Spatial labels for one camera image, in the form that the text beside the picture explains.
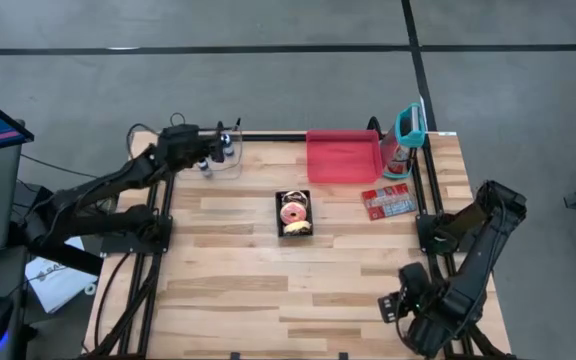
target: red plastic tray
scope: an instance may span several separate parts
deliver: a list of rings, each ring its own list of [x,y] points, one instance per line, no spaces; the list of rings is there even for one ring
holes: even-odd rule
[[[313,183],[373,183],[383,173],[374,130],[310,130],[306,148]]]

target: black cable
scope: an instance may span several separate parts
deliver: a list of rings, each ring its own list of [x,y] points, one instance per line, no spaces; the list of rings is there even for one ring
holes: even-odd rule
[[[97,319],[95,320],[95,337],[94,337],[95,348],[99,347],[99,322],[101,321],[101,311],[104,308],[104,303],[106,302],[106,296],[108,296],[108,289],[110,289],[110,285],[112,285],[112,282],[115,280],[115,276],[117,276],[119,268],[121,268],[121,265],[123,265],[126,259],[128,259],[128,256],[130,256],[130,253],[127,253],[126,255],[124,255],[124,257],[121,258],[121,260],[119,260],[119,263],[117,263],[117,266],[115,266],[115,269],[112,271],[112,274],[110,274],[110,278],[108,278],[108,284],[106,284],[104,293],[101,295],[101,300],[99,301],[99,308],[97,309]]]
[[[20,183],[21,185],[23,185],[26,189],[28,189],[28,191],[32,191],[32,192],[34,192],[34,193],[37,193],[36,190],[31,189],[30,186],[28,186],[28,184],[26,184],[25,182],[21,181],[21,179],[17,178],[17,181],[19,181],[19,183]]]
[[[184,114],[179,113],[179,112],[174,112],[172,113],[172,115],[170,115],[170,125],[171,126],[175,126],[175,123],[172,121],[172,119],[175,117],[175,115],[179,115],[181,116],[181,118],[184,120],[184,124],[186,123],[186,117],[184,116]]]
[[[135,131],[135,129],[138,127],[141,127],[143,129],[147,130],[148,132],[151,132],[151,133],[159,136],[159,133],[157,133],[151,127],[146,126],[142,123],[136,123],[133,126],[131,126],[130,129],[128,129],[128,133],[126,133],[126,151],[128,151],[128,155],[130,155],[130,160],[135,158],[135,156],[132,154],[132,149],[130,148],[130,135],[132,135],[133,131]]]
[[[61,166],[49,164],[49,163],[47,163],[47,162],[45,162],[45,161],[37,160],[37,159],[32,158],[32,157],[30,157],[30,156],[28,156],[28,155],[21,154],[21,157],[26,158],[26,159],[28,159],[28,160],[30,160],[30,161],[34,161],[34,162],[36,162],[36,163],[38,163],[38,164],[41,164],[41,165],[51,167],[51,168],[56,169],[56,170],[61,170],[61,171],[67,172],[67,173],[71,173],[71,174],[75,174],[75,175],[79,175],[79,176],[85,176],[85,177],[89,177],[89,178],[93,178],[93,179],[98,178],[98,176],[95,176],[95,175],[90,175],[90,174],[82,173],[82,172],[79,172],[79,171],[69,170],[69,169],[66,169],[66,168],[62,168]]]
[[[47,273],[47,274],[39,274],[39,275],[35,276],[34,278],[31,278],[31,279],[22,281],[21,283],[19,283],[19,285],[17,285],[17,286],[15,286],[14,288],[12,288],[12,290],[10,290],[10,292],[8,293],[8,295],[6,295],[6,297],[12,295],[12,293],[14,293],[15,290],[19,289],[20,287],[26,285],[27,283],[29,283],[29,282],[31,282],[31,281],[33,281],[33,280],[37,280],[37,279],[39,279],[39,278],[48,276],[48,275],[54,273],[55,271],[61,271],[61,270],[65,270],[65,269],[68,269],[68,268],[64,266],[64,267],[61,267],[61,268],[59,268],[59,269],[54,269],[53,271],[51,271],[51,272],[49,272],[49,273]]]

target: black floor stripe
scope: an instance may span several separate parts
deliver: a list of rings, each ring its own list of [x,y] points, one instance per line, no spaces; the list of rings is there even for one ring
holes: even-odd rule
[[[422,52],[556,52],[576,51],[576,44],[422,45]]]
[[[412,16],[410,0],[401,0],[401,6],[403,7],[404,11],[404,19],[406,20],[408,39],[410,40],[410,52],[412,54],[412,63],[415,67],[417,87],[419,88],[419,95],[421,95],[422,99],[424,100],[428,131],[437,131],[435,113],[432,109],[432,100],[430,99],[430,90],[428,90],[428,80],[426,79],[426,71],[424,69],[424,60],[421,57],[419,40],[417,37],[417,28],[415,26],[415,20]]]
[[[280,54],[280,53],[378,53],[409,51],[408,45],[313,44],[251,46],[178,46],[134,48],[0,49],[0,56],[25,55],[174,55],[174,54]]]

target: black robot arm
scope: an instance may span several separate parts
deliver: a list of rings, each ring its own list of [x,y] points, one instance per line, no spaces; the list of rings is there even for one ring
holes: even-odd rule
[[[475,324],[482,317],[492,268],[526,216],[525,202],[522,195],[488,181],[468,207],[435,219],[429,231],[436,248],[454,251],[464,241],[472,243],[457,273],[433,284],[420,263],[410,264],[399,271],[401,291],[379,299],[386,323],[413,312],[415,318],[402,339],[413,351],[434,357],[445,344],[466,333],[473,333],[478,345],[490,344]],[[499,355],[493,346],[486,347],[481,349],[484,355]]]
[[[80,209],[128,189],[147,188],[196,162],[211,157],[223,162],[221,122],[204,130],[183,124],[164,129],[157,145],[150,144],[118,171],[80,186],[60,190],[38,201],[22,225],[25,241],[33,248],[59,246],[75,235],[132,231],[142,241],[157,238],[162,222],[146,205],[135,205],[124,213],[78,216]]]

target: wooden tabletop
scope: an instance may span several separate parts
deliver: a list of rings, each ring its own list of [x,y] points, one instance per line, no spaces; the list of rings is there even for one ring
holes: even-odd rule
[[[430,139],[444,207],[458,211],[472,200],[458,138],[432,133]],[[152,134],[136,133],[133,151],[154,141]],[[360,201],[362,191],[393,182],[310,184],[305,142],[246,142],[241,164],[240,173],[218,176],[228,179],[178,175],[171,206],[174,234],[163,257],[148,358],[228,358],[232,351],[244,359],[330,359],[339,352],[362,359],[421,358],[400,342],[394,325],[382,323],[376,302],[399,289],[399,267],[425,264],[416,212],[370,221]],[[405,182],[414,191],[412,181]],[[295,189],[311,191],[315,235],[279,239],[274,193]],[[145,203],[147,192],[124,192],[119,208]],[[86,334],[88,348],[93,348],[100,294],[120,258],[113,255],[104,262]],[[456,256],[457,265],[461,260]],[[133,264],[131,255],[109,291],[102,337],[125,308]],[[141,314],[135,319],[140,323]],[[402,320],[404,329],[409,321]],[[493,344],[510,351],[492,281],[479,325]],[[139,329],[135,324],[132,351]]]

